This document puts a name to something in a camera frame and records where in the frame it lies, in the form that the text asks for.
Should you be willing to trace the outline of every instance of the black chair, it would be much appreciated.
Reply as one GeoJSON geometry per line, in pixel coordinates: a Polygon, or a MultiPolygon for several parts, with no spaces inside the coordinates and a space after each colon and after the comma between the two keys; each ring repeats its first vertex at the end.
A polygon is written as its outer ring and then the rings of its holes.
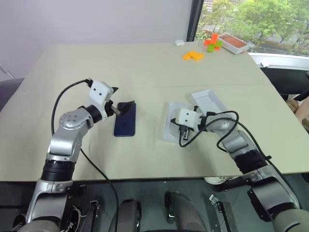
{"type": "Polygon", "coordinates": [[[261,68],[261,70],[285,101],[289,94],[304,93],[297,98],[297,101],[306,98],[304,97],[306,94],[309,95],[309,71],[273,68],[261,68]]]}

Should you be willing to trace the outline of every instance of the green building block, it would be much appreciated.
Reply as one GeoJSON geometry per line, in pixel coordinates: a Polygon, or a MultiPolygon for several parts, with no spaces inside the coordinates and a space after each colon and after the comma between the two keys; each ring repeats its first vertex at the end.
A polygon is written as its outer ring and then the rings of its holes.
{"type": "Polygon", "coordinates": [[[214,47],[215,47],[214,44],[209,44],[207,52],[213,52],[214,51],[214,47]]]}
{"type": "Polygon", "coordinates": [[[221,47],[222,46],[222,41],[218,40],[217,43],[215,44],[216,47],[221,47]]]}

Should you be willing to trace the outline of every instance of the window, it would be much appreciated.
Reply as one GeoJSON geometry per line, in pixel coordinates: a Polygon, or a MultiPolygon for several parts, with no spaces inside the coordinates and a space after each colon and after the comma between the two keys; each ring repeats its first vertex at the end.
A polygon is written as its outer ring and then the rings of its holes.
{"type": "Polygon", "coordinates": [[[195,41],[214,32],[248,42],[249,52],[308,57],[309,0],[204,0],[195,41]]]}

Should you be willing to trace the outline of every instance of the toy block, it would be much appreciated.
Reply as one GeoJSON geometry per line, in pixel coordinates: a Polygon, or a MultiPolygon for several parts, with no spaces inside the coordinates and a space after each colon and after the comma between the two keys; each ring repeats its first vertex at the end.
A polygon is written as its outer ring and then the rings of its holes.
{"type": "Polygon", "coordinates": [[[183,55],[183,59],[185,59],[185,60],[189,60],[190,58],[191,58],[191,56],[189,56],[189,54],[183,55]]]}
{"type": "Polygon", "coordinates": [[[194,57],[192,57],[193,60],[199,61],[200,59],[204,58],[204,54],[202,53],[197,53],[194,57]]]}
{"type": "Polygon", "coordinates": [[[204,45],[208,46],[210,44],[211,40],[205,40],[204,45]]]}
{"type": "Polygon", "coordinates": [[[207,52],[213,52],[214,51],[214,44],[209,44],[207,52]]]}
{"type": "Polygon", "coordinates": [[[222,46],[222,41],[218,40],[215,44],[216,47],[221,47],[222,46]]]}
{"type": "Polygon", "coordinates": [[[188,54],[190,57],[194,57],[194,56],[196,56],[197,52],[195,52],[195,51],[190,51],[190,52],[188,52],[187,54],[188,54]]]}
{"type": "Polygon", "coordinates": [[[212,34],[211,36],[211,44],[216,44],[217,43],[217,40],[219,38],[219,35],[218,34],[212,34]]]}

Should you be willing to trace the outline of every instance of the smartphone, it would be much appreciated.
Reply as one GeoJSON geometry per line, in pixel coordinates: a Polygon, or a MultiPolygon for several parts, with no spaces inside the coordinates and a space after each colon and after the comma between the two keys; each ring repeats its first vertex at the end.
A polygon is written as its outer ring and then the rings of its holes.
{"type": "MultiPolygon", "coordinates": [[[[118,103],[117,108],[122,109],[126,106],[127,102],[118,103]]],[[[121,116],[116,116],[114,136],[116,137],[129,137],[135,135],[135,115],[136,104],[133,103],[131,108],[121,116]]]]}

